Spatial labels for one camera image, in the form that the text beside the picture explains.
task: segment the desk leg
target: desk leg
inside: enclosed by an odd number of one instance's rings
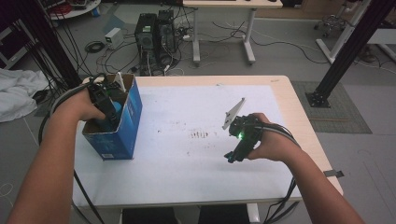
[[[252,8],[250,10],[248,26],[247,26],[247,34],[242,36],[244,38],[244,45],[245,45],[245,50],[247,52],[247,59],[250,62],[250,64],[256,62],[256,59],[254,58],[253,50],[251,49],[251,45],[250,45],[251,30],[253,29],[254,15],[256,14],[256,11],[257,8]]]
[[[335,57],[337,56],[338,52],[344,46],[344,44],[347,42],[349,37],[352,35],[353,31],[355,30],[355,26],[359,23],[361,16],[366,11],[367,7],[370,5],[370,2],[371,2],[371,0],[363,0],[361,5],[359,6],[359,9],[356,11],[355,15],[352,17],[352,20],[350,21],[350,24],[352,26],[349,24],[346,26],[346,29],[343,31],[343,33],[341,33],[340,37],[338,37],[337,42],[334,44],[334,47],[332,47],[332,50],[329,50],[327,48],[327,46],[323,42],[323,40],[317,39],[317,44],[323,51],[324,55],[326,55],[326,57],[330,63],[334,62]]]
[[[201,61],[201,56],[199,52],[199,36],[198,36],[198,8],[194,9],[194,39],[192,40],[192,53],[193,58],[192,60],[195,62],[196,65],[199,65]]]

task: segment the white table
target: white table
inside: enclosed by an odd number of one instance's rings
[[[194,8],[194,27],[193,27],[193,40],[192,40],[192,50],[193,50],[193,61],[196,64],[199,64],[201,61],[200,50],[199,50],[199,36],[198,36],[198,20],[199,13],[198,8],[246,8],[249,10],[248,16],[248,25],[247,25],[247,34],[243,36],[243,43],[245,46],[245,50],[247,53],[247,59],[250,63],[255,63],[256,59],[253,54],[253,50],[250,46],[250,35],[253,27],[254,16],[256,14],[257,8],[278,8],[282,7],[282,3],[280,1],[270,2],[268,0],[235,0],[235,1],[194,1],[194,0],[184,0],[183,5],[185,7],[193,7]],[[227,15],[229,19],[234,20],[237,19],[233,13],[229,13]]]
[[[238,140],[221,129],[225,112],[262,111],[284,124],[322,171],[326,155],[289,80],[282,76],[137,77],[143,111],[131,161],[102,161],[78,131],[76,170],[99,207],[275,202],[291,174],[281,162],[230,164]],[[330,181],[340,191],[335,177]],[[75,185],[74,201],[87,206]],[[301,200],[295,190],[292,200]]]

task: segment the cardboard box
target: cardboard box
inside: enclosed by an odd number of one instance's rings
[[[107,77],[113,80],[115,75]],[[134,75],[124,74],[122,79],[127,93],[110,96],[113,101],[123,105],[118,129],[112,133],[101,133],[96,122],[88,120],[82,130],[82,134],[104,161],[131,160],[134,155],[142,101]]]

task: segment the forearm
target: forearm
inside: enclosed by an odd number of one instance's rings
[[[10,223],[67,223],[78,119],[55,113],[26,175]]]
[[[285,163],[296,179],[313,223],[363,223],[305,152],[295,148],[289,158]]]

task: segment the green mat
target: green mat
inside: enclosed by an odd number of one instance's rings
[[[332,91],[330,108],[311,107],[305,93],[313,92],[318,82],[291,82],[304,111],[317,133],[372,133],[358,108],[353,104],[341,83]]]

